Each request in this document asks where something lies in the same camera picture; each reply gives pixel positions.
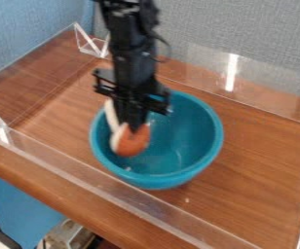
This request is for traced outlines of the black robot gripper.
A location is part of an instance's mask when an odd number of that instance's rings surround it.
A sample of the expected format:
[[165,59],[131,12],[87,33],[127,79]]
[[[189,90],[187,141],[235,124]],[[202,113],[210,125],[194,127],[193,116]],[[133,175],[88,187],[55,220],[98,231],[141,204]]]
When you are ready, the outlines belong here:
[[166,115],[170,90],[157,79],[162,60],[154,48],[111,50],[112,69],[96,68],[94,90],[114,101],[119,123],[137,132],[147,121],[149,112]]

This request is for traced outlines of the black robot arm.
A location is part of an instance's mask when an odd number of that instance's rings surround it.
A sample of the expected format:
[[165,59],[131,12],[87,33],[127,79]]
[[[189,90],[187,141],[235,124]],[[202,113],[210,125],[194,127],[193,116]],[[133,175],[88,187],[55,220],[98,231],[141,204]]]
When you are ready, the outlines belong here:
[[96,0],[110,31],[111,70],[96,68],[94,90],[112,100],[119,125],[137,132],[150,112],[166,115],[170,89],[157,80],[157,41],[170,44],[155,32],[159,9],[154,0]]

